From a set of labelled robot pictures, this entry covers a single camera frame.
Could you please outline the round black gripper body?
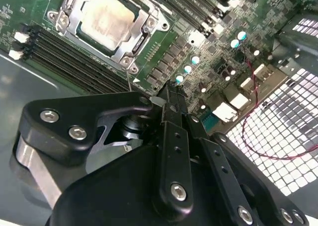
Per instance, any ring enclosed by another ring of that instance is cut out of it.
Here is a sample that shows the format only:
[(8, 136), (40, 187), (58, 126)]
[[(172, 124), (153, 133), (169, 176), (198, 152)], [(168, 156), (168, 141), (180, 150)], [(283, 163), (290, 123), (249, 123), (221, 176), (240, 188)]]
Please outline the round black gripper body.
[(194, 207), (190, 138), (183, 115), (147, 144), (73, 183), (57, 201), (52, 226), (181, 226)]

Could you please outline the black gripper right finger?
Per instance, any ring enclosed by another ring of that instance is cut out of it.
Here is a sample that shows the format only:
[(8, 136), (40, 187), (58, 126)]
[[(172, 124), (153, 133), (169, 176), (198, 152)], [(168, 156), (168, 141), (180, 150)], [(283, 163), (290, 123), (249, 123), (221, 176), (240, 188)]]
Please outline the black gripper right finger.
[(182, 226), (307, 226), (305, 214), (222, 133), (209, 137), (187, 111), (175, 85), (177, 108), (190, 138), (194, 207)]

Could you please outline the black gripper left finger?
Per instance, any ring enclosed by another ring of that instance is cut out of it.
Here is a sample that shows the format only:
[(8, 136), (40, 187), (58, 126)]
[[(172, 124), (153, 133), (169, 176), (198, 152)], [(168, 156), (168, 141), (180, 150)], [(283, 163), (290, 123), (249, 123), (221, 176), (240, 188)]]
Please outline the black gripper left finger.
[(132, 91), (29, 102), (13, 148), (14, 169), (53, 212), (73, 183), (138, 147), (160, 142), (156, 133), (162, 123), (183, 115), (177, 104), (171, 82), (151, 98)]

